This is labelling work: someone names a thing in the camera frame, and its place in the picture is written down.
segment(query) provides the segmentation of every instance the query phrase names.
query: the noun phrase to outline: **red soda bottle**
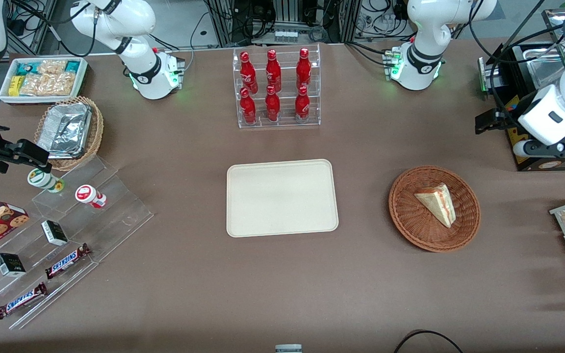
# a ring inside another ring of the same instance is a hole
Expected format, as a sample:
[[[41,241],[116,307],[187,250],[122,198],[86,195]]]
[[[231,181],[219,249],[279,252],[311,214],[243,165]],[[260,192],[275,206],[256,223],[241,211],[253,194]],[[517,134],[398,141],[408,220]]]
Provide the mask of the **red soda bottle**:
[[[296,66],[296,86],[300,89],[301,86],[305,85],[308,87],[311,83],[311,62],[309,61],[309,50],[306,48],[300,49],[300,60],[298,60],[298,66]]]
[[[283,89],[283,79],[281,74],[281,65],[276,59],[276,50],[267,50],[267,67],[265,67],[265,72],[267,73],[267,84],[272,85],[276,92],[280,92]]]
[[[241,58],[241,80],[244,83],[244,87],[247,87],[251,94],[256,94],[258,92],[256,70],[254,70],[254,66],[250,62],[250,55],[247,51],[242,51],[239,57]]]
[[[244,116],[245,123],[248,125],[256,124],[256,105],[254,100],[250,97],[250,92],[245,87],[241,87],[239,91],[241,94],[241,100],[239,105],[241,105],[241,112]]]
[[[301,86],[296,97],[296,121],[304,124],[309,120],[309,98],[307,97],[307,87]]]
[[[267,97],[265,98],[265,105],[267,106],[267,118],[272,123],[278,121],[281,113],[281,100],[276,94],[276,88],[273,85],[267,86]]]

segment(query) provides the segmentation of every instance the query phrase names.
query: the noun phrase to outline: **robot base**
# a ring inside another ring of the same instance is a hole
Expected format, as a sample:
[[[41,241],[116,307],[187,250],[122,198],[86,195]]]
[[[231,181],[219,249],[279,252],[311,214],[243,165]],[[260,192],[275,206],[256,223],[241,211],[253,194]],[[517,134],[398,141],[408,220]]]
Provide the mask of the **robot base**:
[[[423,90],[431,85],[431,82],[439,74],[441,62],[426,74],[420,74],[407,59],[407,51],[411,43],[404,43],[399,47],[393,47],[388,55],[383,55],[383,63],[390,65],[385,67],[385,77],[398,82],[402,87],[410,90]]]
[[[142,84],[136,82],[132,75],[130,79],[135,89],[147,99],[160,99],[176,89],[182,89],[184,79],[184,61],[166,53],[156,54],[161,59],[161,69],[150,83]]]

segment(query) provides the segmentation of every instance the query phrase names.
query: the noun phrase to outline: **acrylic display shelf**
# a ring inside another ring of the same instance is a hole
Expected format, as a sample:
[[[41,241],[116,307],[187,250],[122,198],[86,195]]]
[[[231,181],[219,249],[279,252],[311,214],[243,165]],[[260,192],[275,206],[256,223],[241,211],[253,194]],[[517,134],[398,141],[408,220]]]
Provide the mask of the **acrylic display shelf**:
[[[296,97],[298,96],[298,87],[296,87],[296,65],[300,58],[300,49],[307,48],[309,50],[309,61],[311,62],[311,83],[307,87],[307,95],[311,101],[309,105],[309,119],[306,123],[300,124],[296,121]],[[256,69],[256,82],[258,83],[258,92],[253,94],[252,98],[256,104],[256,124],[248,125],[241,113],[239,101],[241,96],[239,90],[243,87],[241,80],[241,60],[238,56],[242,51],[250,54],[250,61]],[[267,66],[267,50],[260,47],[248,47],[243,49],[234,49],[232,60],[232,73],[235,81],[235,100],[237,101],[237,118],[240,128],[258,128],[258,127],[298,127],[307,125],[320,125],[321,123],[321,77],[320,77],[320,47],[318,45],[304,46],[281,46],[276,47],[276,56],[281,65],[282,72],[282,90],[278,92],[281,100],[281,116],[278,122],[272,123],[267,118],[267,110],[265,108],[265,97],[267,96],[267,75],[265,67]]]
[[[65,174],[65,189],[58,194],[43,191],[25,206],[30,221],[0,241],[0,252],[17,254],[25,267],[21,277],[3,277],[0,273],[0,306],[45,282],[49,295],[14,311],[2,320],[10,329],[22,328],[54,300],[92,271],[110,252],[152,216],[141,200],[121,182],[116,170],[95,157]],[[83,184],[93,185],[107,197],[103,208],[76,201],[74,192]],[[56,246],[47,242],[41,223],[49,219],[59,223],[69,242]],[[91,253],[56,277],[47,280],[50,268],[83,243]]]

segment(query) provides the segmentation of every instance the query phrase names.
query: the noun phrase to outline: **brown table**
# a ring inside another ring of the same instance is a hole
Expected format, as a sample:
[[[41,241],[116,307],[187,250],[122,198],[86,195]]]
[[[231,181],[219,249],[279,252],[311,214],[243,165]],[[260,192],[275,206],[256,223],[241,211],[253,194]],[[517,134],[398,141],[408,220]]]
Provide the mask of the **brown table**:
[[[132,89],[117,56],[90,56],[99,154],[156,216],[25,329],[0,323],[0,352],[390,352],[417,328],[467,352],[565,351],[565,243],[547,212],[565,203],[565,172],[517,173],[502,132],[475,136],[492,107],[477,96],[475,43],[452,43],[423,92],[343,45],[321,50],[321,127],[274,131],[238,129],[231,50],[198,52],[184,89],[159,101]],[[2,103],[4,135],[33,136],[44,110]],[[333,165],[337,230],[227,235],[228,167],[313,158]],[[391,183],[424,164],[477,193],[482,226],[461,251],[420,250],[388,217]],[[0,175],[0,201],[30,201],[27,171]]]

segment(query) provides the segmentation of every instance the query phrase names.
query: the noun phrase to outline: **wicker basket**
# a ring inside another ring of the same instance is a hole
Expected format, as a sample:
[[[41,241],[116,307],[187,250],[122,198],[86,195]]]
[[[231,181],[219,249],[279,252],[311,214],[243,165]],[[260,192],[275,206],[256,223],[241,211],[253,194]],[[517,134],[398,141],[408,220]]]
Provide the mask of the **wicker basket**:
[[[442,225],[417,198],[415,192],[445,183],[457,219],[450,228]],[[473,190],[450,170],[424,165],[407,170],[389,192],[389,212],[398,230],[411,243],[433,252],[455,251],[477,234],[481,209]]]
[[[97,105],[95,105],[95,103],[92,100],[85,97],[76,97],[72,99],[67,99],[65,101],[56,103],[56,105],[73,104],[73,103],[85,103],[89,105],[93,109],[93,115],[91,117],[90,127],[88,128],[88,137],[87,137],[86,145],[84,147],[85,149],[84,155],[78,159],[49,160],[49,162],[54,167],[54,169],[61,170],[63,172],[67,172],[73,169],[76,165],[79,165],[83,161],[94,156],[94,154],[97,153],[97,150],[99,150],[99,145],[102,142],[103,117],[102,117],[102,112],[99,111]],[[45,114],[43,114],[43,118],[38,123],[38,129],[36,129],[36,132],[34,133],[34,143],[38,142],[38,138],[41,135],[41,131],[43,130],[43,124],[45,123],[45,117],[47,116],[49,109],[47,109]]]

